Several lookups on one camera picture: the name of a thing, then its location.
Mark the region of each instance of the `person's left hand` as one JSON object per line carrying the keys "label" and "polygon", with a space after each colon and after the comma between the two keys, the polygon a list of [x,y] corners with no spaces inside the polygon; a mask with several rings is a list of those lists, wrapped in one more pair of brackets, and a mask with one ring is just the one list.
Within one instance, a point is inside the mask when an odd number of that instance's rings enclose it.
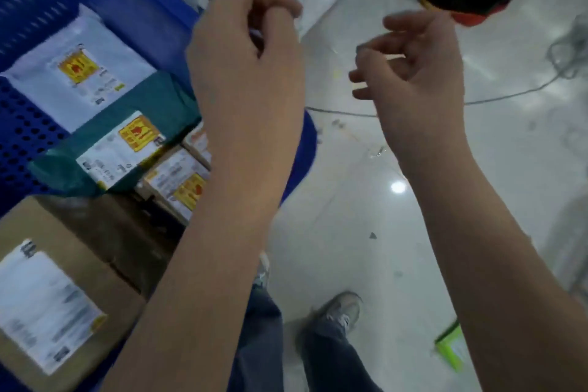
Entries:
{"label": "person's left hand", "polygon": [[[296,0],[212,0],[187,63],[212,153],[212,177],[279,200],[300,141],[304,63]],[[262,33],[254,45],[249,29]]]}

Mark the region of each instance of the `hand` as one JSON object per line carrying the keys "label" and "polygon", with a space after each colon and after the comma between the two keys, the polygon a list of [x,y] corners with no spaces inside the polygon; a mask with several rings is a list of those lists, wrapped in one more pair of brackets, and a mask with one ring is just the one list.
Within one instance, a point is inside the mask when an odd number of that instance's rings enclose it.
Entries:
{"label": "hand", "polygon": [[[463,123],[463,63],[453,21],[445,13],[387,16],[387,34],[357,47],[353,91],[373,100],[388,145],[403,170],[469,149]],[[390,60],[386,55],[404,55]]]}
{"label": "hand", "polygon": [[[212,0],[187,48],[212,177],[281,198],[302,133],[304,63],[296,0]],[[249,29],[262,32],[259,51]]]}

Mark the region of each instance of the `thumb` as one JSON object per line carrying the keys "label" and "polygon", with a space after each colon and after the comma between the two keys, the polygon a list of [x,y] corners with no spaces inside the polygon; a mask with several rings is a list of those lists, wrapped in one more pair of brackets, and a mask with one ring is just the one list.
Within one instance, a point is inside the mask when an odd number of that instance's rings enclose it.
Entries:
{"label": "thumb", "polygon": [[386,56],[379,51],[371,48],[359,48],[355,63],[358,70],[364,75],[372,99],[380,96],[393,96],[397,93],[395,89],[406,83],[392,71]]}
{"label": "thumb", "polygon": [[293,55],[302,55],[294,19],[283,7],[271,7],[263,17],[265,48],[261,60],[278,64],[289,63]]}

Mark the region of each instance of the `green object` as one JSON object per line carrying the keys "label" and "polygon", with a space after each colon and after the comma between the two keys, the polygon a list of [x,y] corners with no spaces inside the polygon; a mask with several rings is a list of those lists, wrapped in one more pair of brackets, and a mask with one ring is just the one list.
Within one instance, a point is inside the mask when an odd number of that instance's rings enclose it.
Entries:
{"label": "green object", "polygon": [[467,351],[466,339],[463,336],[459,322],[455,321],[450,328],[435,341],[435,347],[439,354],[457,372],[460,372],[466,363],[470,362]]}
{"label": "green object", "polygon": [[[194,96],[186,93],[169,73],[158,71],[102,110],[59,145],[30,162],[29,170],[39,181],[67,197],[104,194],[104,189],[97,185],[76,160],[137,111],[165,137],[165,148],[179,143],[201,117]],[[108,192],[131,190],[145,169],[147,168],[140,166],[130,169]]]}

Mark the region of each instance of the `dark blue jeans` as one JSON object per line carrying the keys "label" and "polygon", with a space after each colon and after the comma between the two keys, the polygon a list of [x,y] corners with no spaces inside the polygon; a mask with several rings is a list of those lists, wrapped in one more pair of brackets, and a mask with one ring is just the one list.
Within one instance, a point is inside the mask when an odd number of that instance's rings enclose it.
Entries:
{"label": "dark blue jeans", "polygon": [[[229,392],[282,392],[282,313],[260,287],[251,290]],[[381,392],[335,323],[305,332],[302,362],[311,392]]]}

